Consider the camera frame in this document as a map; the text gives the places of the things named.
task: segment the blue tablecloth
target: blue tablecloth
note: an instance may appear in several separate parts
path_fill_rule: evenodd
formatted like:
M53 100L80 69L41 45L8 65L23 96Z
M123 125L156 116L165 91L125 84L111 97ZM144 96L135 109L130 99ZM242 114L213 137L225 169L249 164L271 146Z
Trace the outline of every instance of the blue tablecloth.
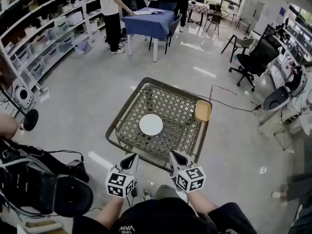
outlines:
M123 18L125 22L127 34L138 34L156 39L166 39L169 34L169 26L175 19L173 11L164 10L158 14L126 16Z

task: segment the table with checkered tablecloth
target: table with checkered tablecloth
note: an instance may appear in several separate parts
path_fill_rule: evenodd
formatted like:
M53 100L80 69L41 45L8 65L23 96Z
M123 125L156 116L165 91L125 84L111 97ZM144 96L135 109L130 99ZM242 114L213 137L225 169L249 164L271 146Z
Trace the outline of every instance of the table with checkered tablecloth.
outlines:
M201 26L203 23L204 14L207 14L209 12L209 5L206 5L206 4L201 3L201 2L189 1L188 9L190 10L190 13L189 13L189 18L188 18L187 22L193 21L193 20L191 20L192 12L197 11L197 12L201 13L201 19L200 19L200 22L196 21L196 23Z

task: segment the table with blue tablecloth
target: table with blue tablecloth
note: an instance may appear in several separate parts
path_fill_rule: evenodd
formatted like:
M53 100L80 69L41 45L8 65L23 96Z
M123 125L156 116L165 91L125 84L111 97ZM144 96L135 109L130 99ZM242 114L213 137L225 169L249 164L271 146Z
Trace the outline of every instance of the table with blue tablecloth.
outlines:
M143 8L139 11L148 11L149 9L151 8ZM143 35L154 38L153 61L157 61L158 39L167 40L166 36L169 34L169 26L175 19L175 14L173 11L162 11L163 12L158 12L158 14L126 16L123 18L128 34L128 47L130 56L132 55L131 35Z

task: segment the white speaker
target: white speaker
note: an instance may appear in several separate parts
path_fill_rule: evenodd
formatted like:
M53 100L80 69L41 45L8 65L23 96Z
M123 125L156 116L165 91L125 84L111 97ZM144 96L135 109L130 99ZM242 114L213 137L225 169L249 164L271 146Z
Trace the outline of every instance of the white speaker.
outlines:
M15 97L24 109L29 108L34 99L33 95L24 87L18 87L15 90Z

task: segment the tan tray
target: tan tray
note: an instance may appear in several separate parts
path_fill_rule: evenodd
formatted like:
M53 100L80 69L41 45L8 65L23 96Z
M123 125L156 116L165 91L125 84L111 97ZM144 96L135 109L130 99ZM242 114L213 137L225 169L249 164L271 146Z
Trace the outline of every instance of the tan tray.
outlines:
M211 106L208 102L198 100L195 109L195 120L200 122L206 122L210 120Z

